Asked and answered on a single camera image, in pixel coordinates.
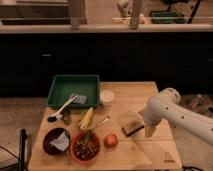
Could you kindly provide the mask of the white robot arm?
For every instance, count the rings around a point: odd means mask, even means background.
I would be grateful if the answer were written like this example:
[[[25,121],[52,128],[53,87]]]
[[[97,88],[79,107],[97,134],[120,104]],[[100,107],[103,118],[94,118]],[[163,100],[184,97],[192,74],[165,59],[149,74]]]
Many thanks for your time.
[[[141,114],[145,136],[151,137],[161,120],[166,119],[213,146],[213,119],[180,107],[180,100],[180,94],[173,88],[149,98]]]

